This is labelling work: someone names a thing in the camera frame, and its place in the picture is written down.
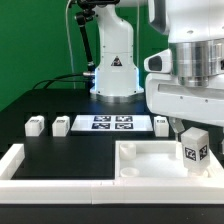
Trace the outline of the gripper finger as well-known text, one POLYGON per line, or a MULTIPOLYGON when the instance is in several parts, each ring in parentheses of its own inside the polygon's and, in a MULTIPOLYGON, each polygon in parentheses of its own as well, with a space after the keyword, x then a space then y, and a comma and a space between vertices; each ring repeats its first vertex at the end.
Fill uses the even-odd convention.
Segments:
POLYGON ((179 134, 182 133, 185 130, 184 125, 182 123, 182 120, 179 119, 179 118, 170 117, 169 118, 169 123, 171 125, 171 128, 174 131, 175 139, 178 140, 179 139, 179 134))

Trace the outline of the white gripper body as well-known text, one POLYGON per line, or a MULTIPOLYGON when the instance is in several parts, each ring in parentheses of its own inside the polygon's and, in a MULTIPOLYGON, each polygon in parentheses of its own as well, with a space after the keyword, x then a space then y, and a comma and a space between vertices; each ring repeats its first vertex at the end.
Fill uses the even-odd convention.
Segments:
POLYGON ((224 127, 224 74, 211 77, 207 87, 185 87, 176 77, 150 73, 145 91, 152 113, 224 127))

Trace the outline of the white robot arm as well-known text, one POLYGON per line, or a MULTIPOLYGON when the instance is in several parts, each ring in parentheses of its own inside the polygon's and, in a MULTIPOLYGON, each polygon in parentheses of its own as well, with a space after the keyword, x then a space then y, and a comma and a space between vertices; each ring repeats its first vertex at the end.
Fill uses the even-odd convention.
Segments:
POLYGON ((140 88, 131 26, 114 5, 96 7, 100 64, 91 93, 113 99, 143 91, 154 114, 224 128, 224 0, 118 0, 138 4, 148 6, 149 24, 168 36, 168 48, 144 60, 140 88))

